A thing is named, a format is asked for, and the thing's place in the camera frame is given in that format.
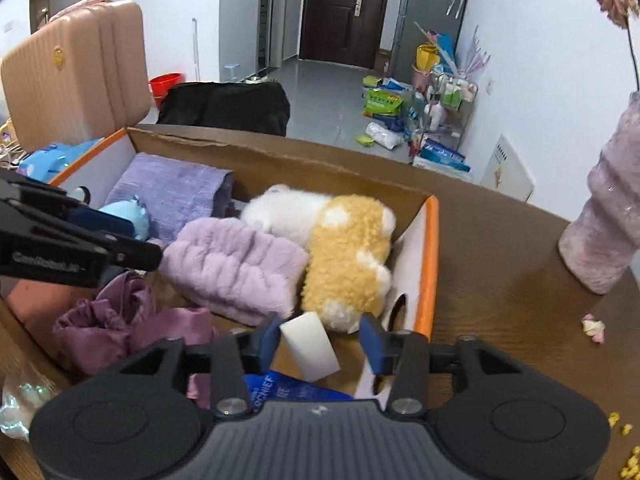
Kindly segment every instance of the pink vase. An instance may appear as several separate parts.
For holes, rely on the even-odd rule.
[[[622,277],[640,246],[640,92],[587,179],[591,198],[558,248],[568,269],[596,294]]]

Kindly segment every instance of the yellow plush toy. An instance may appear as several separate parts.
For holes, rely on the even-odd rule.
[[[355,330],[364,312],[379,316],[391,286],[384,263],[395,228],[396,216],[378,200],[329,200],[311,231],[302,310],[338,332]]]

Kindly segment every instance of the yellow bucket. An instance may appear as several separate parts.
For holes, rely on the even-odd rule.
[[[434,44],[425,43],[415,53],[415,67],[423,72],[430,72],[433,65],[440,62],[438,49]]]

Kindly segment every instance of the black bag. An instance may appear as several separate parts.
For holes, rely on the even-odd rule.
[[[290,105],[278,82],[182,83],[162,101],[158,124],[208,126],[284,137]]]

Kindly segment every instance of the purple towel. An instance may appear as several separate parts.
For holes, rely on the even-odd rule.
[[[291,316],[307,260],[293,242],[236,218],[201,218],[166,248],[159,270],[193,303],[255,326],[270,312]]]
[[[106,204],[140,198],[149,213],[150,238],[173,242],[191,220],[222,218],[231,202],[233,173],[195,162],[137,154]]]

